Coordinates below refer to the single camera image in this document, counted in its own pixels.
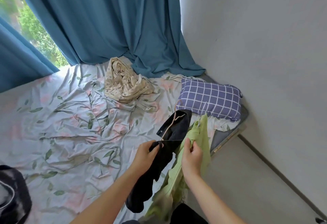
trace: person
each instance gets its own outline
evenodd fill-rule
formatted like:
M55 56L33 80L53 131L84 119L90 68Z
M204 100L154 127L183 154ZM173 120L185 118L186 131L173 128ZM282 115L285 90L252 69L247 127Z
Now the person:
M159 146L151 152L153 141L142 143L135 158L125 173L101 196L82 211L71 224L111 224L115 221L138 178L151 166ZM194 141L185 140L182 156L182 171L185 182L197 199L210 224L245 224L206 184L201 177L202 150Z

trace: person's right arm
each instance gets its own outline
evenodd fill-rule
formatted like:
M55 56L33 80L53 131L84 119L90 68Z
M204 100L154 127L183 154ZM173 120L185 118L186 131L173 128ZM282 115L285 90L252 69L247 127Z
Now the person's right arm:
M245 224L206 184L201 177L202 150L186 139L182 157L185 182L197 199L210 224Z

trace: curtain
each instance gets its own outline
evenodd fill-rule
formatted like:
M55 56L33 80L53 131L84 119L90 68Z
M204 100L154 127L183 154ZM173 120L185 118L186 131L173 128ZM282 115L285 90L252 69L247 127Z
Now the curtain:
M147 77L195 76L179 0L26 0L71 65L126 56Z
M2 18L0 53L0 92L59 71Z

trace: bed sheet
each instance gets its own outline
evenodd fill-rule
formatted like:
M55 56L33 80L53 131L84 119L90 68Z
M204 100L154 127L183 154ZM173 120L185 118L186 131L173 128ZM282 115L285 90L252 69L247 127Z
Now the bed sheet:
M33 202L27 223L70 222L125 172L141 143L160 139L156 132L174 112L178 77L150 79L155 93L123 104L103 94L107 65L66 67L0 94L0 163L27 182ZM210 142L215 129L226 129L226 122L209 118ZM139 214L124 205L115 223L139 219L150 204Z

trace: drawstring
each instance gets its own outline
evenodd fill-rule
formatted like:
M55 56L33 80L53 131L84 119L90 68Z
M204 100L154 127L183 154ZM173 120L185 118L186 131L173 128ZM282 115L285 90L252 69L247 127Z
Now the drawstring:
M174 124L174 121L176 121L178 118L181 118L181 117L185 116L185 114L184 114L184 115L180 115L179 117L176 118L176 106L177 106L177 104L178 104L179 101L180 101L180 99L179 99L179 100L176 102L176 104L175 104L175 109L174 109L175 113L174 113L173 121L172 121L171 124L168 126L168 128L167 128L166 131L164 132L163 136L161 137L161 140L159 141L160 148L161 148L161 141L162 141L163 138L165 137L165 134L166 134L166 132L168 131L168 129L169 129L169 128Z

